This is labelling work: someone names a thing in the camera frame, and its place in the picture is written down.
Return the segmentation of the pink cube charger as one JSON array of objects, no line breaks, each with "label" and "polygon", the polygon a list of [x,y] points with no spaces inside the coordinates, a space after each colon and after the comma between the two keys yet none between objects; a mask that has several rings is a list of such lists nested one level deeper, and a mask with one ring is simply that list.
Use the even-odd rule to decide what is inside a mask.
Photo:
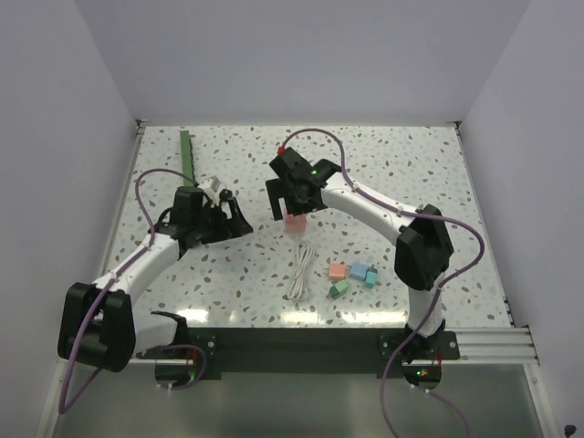
[{"label": "pink cube charger", "polygon": [[284,215],[284,231],[289,235],[302,235],[307,230],[307,216],[305,214],[292,214],[286,208]]}]

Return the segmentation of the salmon plug cube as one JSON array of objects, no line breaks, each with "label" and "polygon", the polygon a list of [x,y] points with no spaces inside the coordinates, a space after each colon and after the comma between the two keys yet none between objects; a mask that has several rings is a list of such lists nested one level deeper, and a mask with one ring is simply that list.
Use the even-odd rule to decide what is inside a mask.
[{"label": "salmon plug cube", "polygon": [[330,263],[326,268],[326,274],[330,281],[340,281],[346,278],[347,267],[341,263]]}]

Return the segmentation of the green power strip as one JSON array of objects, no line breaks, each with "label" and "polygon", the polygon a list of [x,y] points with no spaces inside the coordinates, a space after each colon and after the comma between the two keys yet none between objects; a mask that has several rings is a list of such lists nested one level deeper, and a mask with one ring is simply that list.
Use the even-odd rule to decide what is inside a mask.
[{"label": "green power strip", "polygon": [[184,184],[189,186],[196,186],[197,181],[194,176],[193,168],[193,144],[191,140],[191,134],[187,130],[180,131],[180,149]]}]

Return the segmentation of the blue plug cube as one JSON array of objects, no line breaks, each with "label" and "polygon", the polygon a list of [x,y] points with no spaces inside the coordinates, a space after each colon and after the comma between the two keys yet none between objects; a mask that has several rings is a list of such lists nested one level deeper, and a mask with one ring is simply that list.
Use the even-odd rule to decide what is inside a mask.
[{"label": "blue plug cube", "polygon": [[349,277],[364,282],[369,272],[369,266],[361,262],[354,262],[350,266]]}]

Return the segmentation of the green plug cube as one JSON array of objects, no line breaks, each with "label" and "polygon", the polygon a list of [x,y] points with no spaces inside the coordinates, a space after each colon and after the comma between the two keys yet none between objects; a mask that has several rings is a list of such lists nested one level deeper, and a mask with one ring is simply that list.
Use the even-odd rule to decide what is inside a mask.
[{"label": "green plug cube", "polygon": [[327,294],[327,298],[337,299],[343,296],[349,290],[350,284],[346,279],[334,283]]}]

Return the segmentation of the teal plug cube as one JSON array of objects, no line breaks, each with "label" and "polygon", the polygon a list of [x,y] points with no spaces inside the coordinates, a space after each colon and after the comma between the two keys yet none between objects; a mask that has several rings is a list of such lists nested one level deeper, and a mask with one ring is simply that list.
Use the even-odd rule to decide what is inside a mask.
[{"label": "teal plug cube", "polygon": [[374,288],[377,284],[377,279],[378,279],[378,270],[373,267],[370,266],[367,269],[366,275],[364,277],[364,286],[367,288]]}]

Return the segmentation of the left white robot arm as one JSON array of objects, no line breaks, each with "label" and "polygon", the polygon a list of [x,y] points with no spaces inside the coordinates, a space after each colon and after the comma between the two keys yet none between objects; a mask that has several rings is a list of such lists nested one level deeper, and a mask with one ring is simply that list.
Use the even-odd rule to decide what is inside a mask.
[{"label": "left white robot arm", "polygon": [[228,189],[182,186],[167,212],[168,221],[152,223],[144,241],[112,272],[69,288],[57,342],[60,358],[119,372],[140,352],[158,348],[179,358],[188,350],[184,317],[153,311],[140,318],[134,304],[189,250],[249,235],[253,228]]}]

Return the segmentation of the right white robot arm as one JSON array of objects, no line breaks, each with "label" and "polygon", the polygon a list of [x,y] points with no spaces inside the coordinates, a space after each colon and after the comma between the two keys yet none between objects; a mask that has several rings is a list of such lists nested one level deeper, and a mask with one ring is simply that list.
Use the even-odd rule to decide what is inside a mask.
[{"label": "right white robot arm", "polygon": [[419,213],[356,182],[334,162],[322,159],[312,165],[291,148],[269,163],[276,178],[266,182],[276,220],[288,214],[302,215],[335,209],[367,225],[395,246],[394,272],[409,291],[406,346],[416,358],[428,358],[439,347],[436,332],[444,318],[433,303],[454,253],[443,217],[428,204]]}]

